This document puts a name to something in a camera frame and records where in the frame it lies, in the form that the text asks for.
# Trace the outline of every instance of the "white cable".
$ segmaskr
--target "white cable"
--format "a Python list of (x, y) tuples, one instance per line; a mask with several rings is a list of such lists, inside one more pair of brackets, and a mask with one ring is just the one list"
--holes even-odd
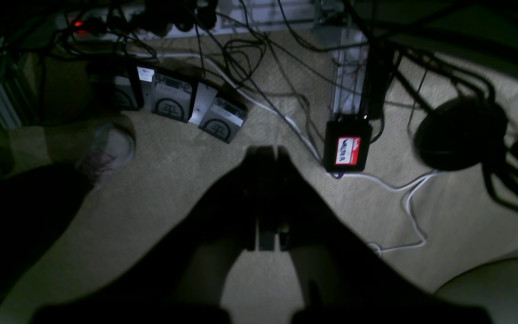
[[(134, 54), (138, 57), (152, 57), (151, 55), (148, 55), (148, 54), (139, 54), (139, 53), (136, 53)], [(157, 54), (157, 57), (194, 57), (194, 58), (201, 58), (201, 55), (198, 54), (198, 53), (191, 53), (191, 52), (185, 52), (185, 53), (158, 53)], [(263, 104), (262, 102), (258, 101), (257, 99), (253, 98), (253, 96), (251, 96), (250, 94), (248, 94), (247, 92), (245, 92), (244, 90), (242, 90), (241, 88), (238, 88), (238, 86), (235, 84), (235, 82), (233, 82), (233, 80), (222, 70), (221, 67), (219, 67), (219, 65), (217, 63), (215, 63), (215, 61), (213, 59), (210, 59), (208, 57), (206, 57), (205, 55), (203, 56), (203, 59), (209, 63), (211, 66), (213, 66), (213, 68), (218, 72), (218, 74), (220, 74), (222, 76), (222, 78), (230, 84), (230, 86), (232, 86), (234, 89), (237, 89), (237, 92), (239, 92), (245, 99), (253, 102), (254, 104), (256, 104), (257, 106), (267, 110), (267, 111), (270, 111), (272, 113), (277, 113), (275, 110), (273, 110), (271, 107)], [(294, 128), (298, 135), (299, 135), (299, 139), (307, 146), (307, 148), (311, 151), (311, 153), (318, 158), (318, 160), (321, 162), (322, 161), (322, 158), (321, 156), (319, 155), (319, 152), (317, 151), (317, 149), (315, 148), (315, 146), (313, 145), (313, 143), (308, 139), (307, 136), (304, 135), (304, 133), (301, 131), (301, 129), (297, 126), (297, 123), (289, 116), (287, 115), (283, 115), (283, 117), (289, 122), (289, 125)], [(395, 247), (390, 247), (390, 248), (381, 248), (381, 246), (375, 242), (369, 242), (367, 245), (374, 249), (375, 252), (378, 254), (378, 256), (382, 256), (383, 255), (383, 252), (392, 252), (392, 251), (396, 251), (396, 250), (403, 250), (403, 249), (407, 249), (407, 248), (420, 248), (422, 246), (425, 246), (426, 242), (427, 242), (427, 239), (426, 237), (423, 235), (423, 232), (421, 231), (420, 227), (419, 227), (419, 224), (417, 223), (417, 220), (415, 219), (415, 215), (413, 215), (413, 211), (411, 209), (411, 200), (413, 198), (413, 195), (417, 192), (417, 190), (419, 190), (419, 188), (421, 188), (430, 178), (434, 177), (438, 175), (437, 172), (431, 172), (430, 174), (427, 174), (427, 175), (422, 175), (422, 176), (419, 176), (417, 179), (401, 186), (401, 187), (395, 187), (395, 186), (392, 186), (388, 183), (386, 183), (385, 181), (383, 181), (382, 179), (374, 176), (374, 175), (370, 175), (370, 174), (345, 174), (344, 176), (345, 177), (350, 177), (350, 178), (363, 178), (363, 179), (368, 179), (368, 180), (371, 180), (371, 181), (374, 181), (376, 183), (378, 183), (380, 186), (382, 186), (383, 188), (385, 188), (387, 191), (390, 191), (391, 193), (399, 193), (401, 191), (405, 191), (407, 189), (410, 189), (412, 187), (415, 186), (414, 189), (412, 189), (411, 193), (409, 193), (409, 196), (407, 197), (407, 199), (405, 200), (405, 213), (407, 214), (407, 217), (409, 218), (409, 220), (411, 221), (411, 225), (413, 226), (413, 230), (415, 230), (415, 233), (417, 234), (417, 236), (420, 238), (420, 241), (417, 242), (417, 243), (413, 243), (413, 244), (406, 244), (406, 245), (401, 245), (401, 246), (395, 246)]]
[(391, 193), (400, 193), (401, 191), (405, 191), (407, 189), (410, 189), (410, 188), (414, 187), (416, 184), (420, 183), (421, 181), (423, 181), (425, 179), (429, 179), (433, 175), (435, 175), (433, 172), (431, 172), (430, 174), (421, 175), (417, 179), (415, 179), (415, 180), (413, 180), (413, 181), (411, 181), (411, 182), (409, 182), (409, 183), (407, 183), (407, 184), (405, 184), (405, 185), (403, 185), (401, 187), (395, 187), (395, 186), (393, 186), (391, 184), (386, 183), (381, 178), (378, 178), (377, 176), (370, 175), (370, 174), (363, 174), (363, 173), (360, 173), (360, 174), (345, 174), (345, 175), (343, 175), (343, 177), (368, 179), (368, 180), (371, 180), (371, 181), (374, 181), (374, 182), (378, 183), (380, 186), (385, 188), (387, 191), (390, 191)]
[(415, 234), (419, 237), (419, 242), (412, 243), (412, 244), (405, 244), (400, 246), (394, 246), (389, 248), (381, 248), (381, 246), (375, 242), (368, 242), (369, 248), (374, 250), (374, 252), (379, 256), (382, 257), (384, 252), (392, 252), (397, 250), (404, 250), (408, 248), (421, 248), (422, 246), (425, 246), (427, 243), (427, 238), (423, 235), (423, 231), (419, 227), (419, 223), (417, 223), (417, 219), (415, 218), (415, 215), (413, 214), (413, 209), (411, 207), (412, 201), (413, 201), (413, 195), (430, 179), (434, 176), (438, 175), (437, 172), (432, 172), (430, 174), (424, 175), (419, 177), (417, 180), (419, 180), (419, 183), (415, 183), (416, 186), (411, 190), (409, 193), (409, 196), (407, 196), (407, 199), (405, 199), (405, 214), (407, 214), (407, 217), (409, 218), (409, 221), (411, 222), (411, 225), (413, 226), (413, 230), (415, 231)]
[[(135, 56), (138, 56), (138, 57), (152, 57), (151, 55), (148, 55), (148, 54), (141, 54), (141, 53), (133, 53), (132, 55), (135, 55)], [(184, 52), (184, 53), (158, 53), (157, 54), (157, 57), (163, 57), (163, 58), (185, 58), (185, 57), (194, 57), (194, 58), (201, 58), (201, 55), (199, 53), (191, 53), (191, 52)], [(235, 84), (235, 82), (233, 82), (233, 80), (223, 71), (223, 69), (221, 67), (219, 67), (219, 65), (217, 63), (215, 63), (215, 61), (209, 57), (206, 57), (205, 55), (203, 56), (203, 59), (210, 64), (210, 66), (213, 66), (213, 68), (215, 70), (217, 70), (218, 74), (221, 75), (221, 77), (227, 82), (230, 84), (230, 86), (232, 86), (234, 89), (237, 90), (237, 92), (239, 92), (239, 94), (241, 94), (245, 99), (251, 101), (252, 103), (258, 105), (259, 107), (267, 110), (267, 111), (270, 111), (272, 113), (277, 113), (275, 110), (273, 110), (271, 107), (269, 107), (268, 105), (265, 105), (263, 104), (262, 102), (258, 101), (257, 99), (253, 98), (253, 96), (251, 96), (250, 94), (248, 94), (246, 91), (244, 91), (243, 89), (239, 88), (237, 86), (237, 84)], [(290, 126), (298, 133), (299, 135), (299, 139), (300, 141), (302, 141), (304, 143), (304, 145), (307, 146), (308, 150), (310, 150), (310, 152), (313, 154), (313, 156), (315, 156), (317, 158), (317, 160), (319, 162), (322, 162), (322, 158), (317, 150), (317, 148), (315, 148), (315, 146), (313, 145), (313, 143), (309, 140), (309, 138), (307, 136), (305, 136), (305, 134), (301, 131), (300, 127), (297, 126), (297, 123), (289, 116), (287, 115), (283, 115), (283, 117), (289, 122)]]

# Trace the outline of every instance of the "black box with red label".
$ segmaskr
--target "black box with red label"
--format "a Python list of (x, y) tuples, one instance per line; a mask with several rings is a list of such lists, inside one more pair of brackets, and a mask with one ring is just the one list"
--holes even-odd
[(365, 170), (372, 127), (365, 120), (344, 118), (328, 121), (325, 131), (323, 165), (329, 173), (353, 173)]

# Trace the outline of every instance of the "label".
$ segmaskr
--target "label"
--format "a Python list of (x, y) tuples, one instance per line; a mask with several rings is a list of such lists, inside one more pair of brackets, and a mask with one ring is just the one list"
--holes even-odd
[(339, 137), (335, 165), (356, 166), (360, 142), (360, 137)]
[(197, 93), (195, 94), (195, 104), (193, 105), (193, 113), (189, 119), (190, 123), (199, 126), (207, 111), (211, 108), (211, 103), (217, 95), (217, 90), (206, 84), (199, 82)]
[(214, 104), (213, 107), (211, 107), (211, 111), (234, 123), (238, 127), (241, 127), (243, 125), (243, 119), (240, 119), (239, 117), (233, 115), (232, 113), (226, 111), (225, 109), (221, 108), (216, 104)]
[(137, 67), (137, 72), (139, 74), (139, 79), (147, 82), (151, 82), (153, 79), (153, 74), (155, 74), (155, 70), (140, 66)]

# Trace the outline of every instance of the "electronic device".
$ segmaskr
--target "electronic device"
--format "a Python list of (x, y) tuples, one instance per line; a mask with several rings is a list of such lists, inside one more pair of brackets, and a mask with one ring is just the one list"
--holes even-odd
[(230, 143), (246, 120), (246, 107), (226, 94), (219, 93), (201, 120), (199, 129)]
[(198, 82), (175, 72), (156, 71), (152, 80), (152, 113), (187, 123)]
[(110, 59), (90, 62), (86, 71), (93, 90), (107, 106), (137, 111), (146, 102), (150, 104), (152, 83), (146, 75), (154, 72), (151, 68), (124, 59)]
[(353, 115), (328, 121), (325, 131), (323, 165), (329, 173), (351, 173), (365, 170), (371, 145), (372, 127)]

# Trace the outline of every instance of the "red label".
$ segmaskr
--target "red label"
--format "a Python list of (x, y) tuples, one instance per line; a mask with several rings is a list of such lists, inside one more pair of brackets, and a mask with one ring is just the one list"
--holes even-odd
[(355, 166), (359, 158), (360, 137), (339, 137), (337, 143), (336, 166)]

